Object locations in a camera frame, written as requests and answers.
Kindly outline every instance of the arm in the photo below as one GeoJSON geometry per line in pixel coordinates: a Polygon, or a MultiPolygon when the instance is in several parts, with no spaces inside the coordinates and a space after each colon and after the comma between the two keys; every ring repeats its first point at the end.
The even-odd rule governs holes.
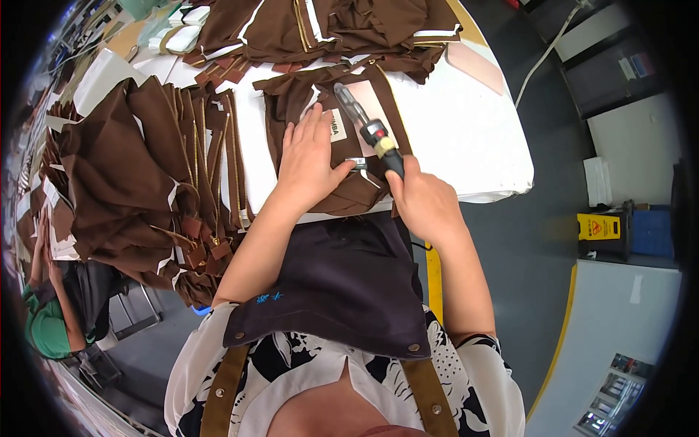
{"type": "Polygon", "coordinates": [[[82,333],[78,316],[75,314],[73,305],[71,305],[68,299],[66,289],[63,287],[63,272],[61,272],[61,269],[55,264],[52,264],[49,270],[51,284],[56,289],[56,296],[58,297],[58,302],[61,304],[61,311],[63,312],[63,320],[66,323],[66,334],[68,335],[68,344],[71,346],[71,352],[83,350],[87,346],[85,335],[82,333]]]}
{"type": "Polygon", "coordinates": [[[46,208],[39,213],[39,229],[36,232],[36,243],[34,244],[34,257],[31,259],[31,276],[29,276],[28,286],[34,289],[42,283],[43,277],[43,251],[47,241],[48,214],[46,208]]]}
{"type": "Polygon", "coordinates": [[[405,225],[440,254],[449,337],[458,344],[471,334],[495,336],[490,291],[454,188],[422,173],[411,155],[403,157],[403,165],[405,180],[393,171],[386,177],[405,225]]]}
{"type": "Polygon", "coordinates": [[[287,126],[277,185],[233,255],[212,308],[223,302],[245,302],[272,287],[298,219],[354,168],[353,161],[330,167],[332,118],[331,111],[323,113],[316,103],[298,126],[287,126]]]}
{"type": "MultiPolygon", "coordinates": [[[[39,225],[39,233],[38,234],[43,234],[43,241],[48,242],[48,233],[49,233],[49,227],[48,227],[48,218],[45,216],[45,213],[42,211],[42,214],[44,214],[43,219],[39,225]]],[[[80,328],[80,323],[78,321],[78,316],[75,313],[75,310],[73,309],[73,305],[71,304],[71,301],[68,298],[68,294],[66,293],[66,289],[63,287],[63,272],[61,271],[61,268],[56,265],[56,263],[53,261],[51,257],[51,250],[48,247],[48,244],[43,245],[43,258],[44,262],[48,266],[48,277],[49,280],[51,281],[51,285],[53,285],[54,289],[56,290],[56,297],[58,298],[58,303],[61,305],[61,312],[63,313],[63,320],[66,324],[66,334],[68,336],[68,344],[71,347],[72,352],[76,352],[79,350],[85,349],[85,346],[87,345],[85,342],[85,335],[82,333],[82,328],[80,328]]]]}

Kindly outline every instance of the apron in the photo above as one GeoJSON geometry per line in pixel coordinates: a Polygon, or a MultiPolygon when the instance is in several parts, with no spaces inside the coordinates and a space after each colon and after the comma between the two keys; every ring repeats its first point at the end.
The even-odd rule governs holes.
{"type": "Polygon", "coordinates": [[[298,225],[279,279],[266,292],[283,299],[253,298],[231,313],[223,338],[228,350],[199,435],[228,435],[250,343],[276,331],[298,331],[399,359],[426,432],[458,437],[432,365],[415,267],[389,212],[298,225]]]}

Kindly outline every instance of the blue bin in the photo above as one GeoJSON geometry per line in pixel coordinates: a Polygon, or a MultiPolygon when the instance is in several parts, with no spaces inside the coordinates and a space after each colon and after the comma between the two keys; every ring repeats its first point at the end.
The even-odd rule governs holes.
{"type": "Polygon", "coordinates": [[[199,308],[192,307],[192,310],[194,310],[194,314],[196,315],[207,315],[209,311],[211,311],[210,306],[200,306],[199,308]]]}
{"type": "Polygon", "coordinates": [[[635,210],[631,220],[633,222],[631,252],[674,258],[669,210],[635,210]]]}

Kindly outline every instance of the wet floor sign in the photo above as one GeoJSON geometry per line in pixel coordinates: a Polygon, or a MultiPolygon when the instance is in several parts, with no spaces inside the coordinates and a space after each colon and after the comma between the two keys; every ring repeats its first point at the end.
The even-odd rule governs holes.
{"type": "Polygon", "coordinates": [[[578,214],[578,240],[614,240],[621,238],[621,220],[612,215],[578,214]]]}

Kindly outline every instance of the white table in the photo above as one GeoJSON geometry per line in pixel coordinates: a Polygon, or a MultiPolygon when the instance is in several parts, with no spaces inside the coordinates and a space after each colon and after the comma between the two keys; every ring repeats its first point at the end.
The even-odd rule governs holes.
{"type": "MultiPolygon", "coordinates": [[[[462,43],[498,65],[490,48],[471,41],[462,43]]],[[[157,57],[136,67],[146,74],[166,77],[166,83],[177,87],[195,84],[194,76],[203,69],[195,69],[175,57],[167,58],[157,57]]],[[[329,65],[332,64],[316,61],[307,69],[329,65]]],[[[225,81],[217,88],[218,92],[224,89],[236,92],[245,182],[253,213],[260,210],[277,181],[267,146],[264,99],[261,92],[252,88],[257,80],[280,75],[271,71],[271,67],[271,64],[263,64],[251,68],[240,83],[225,81]]],[[[420,160],[422,170],[453,185],[459,201],[489,203],[527,193],[532,188],[534,168],[506,84],[505,94],[499,96],[451,67],[444,57],[435,65],[425,85],[418,85],[403,73],[387,75],[412,151],[420,160]],[[433,140],[435,127],[442,132],[439,145],[433,140]]],[[[227,187],[223,188],[223,202],[230,208],[227,187]]],[[[389,210],[391,202],[387,196],[369,212],[389,210]]],[[[329,218],[333,216],[306,214],[301,221],[329,218]]]]}

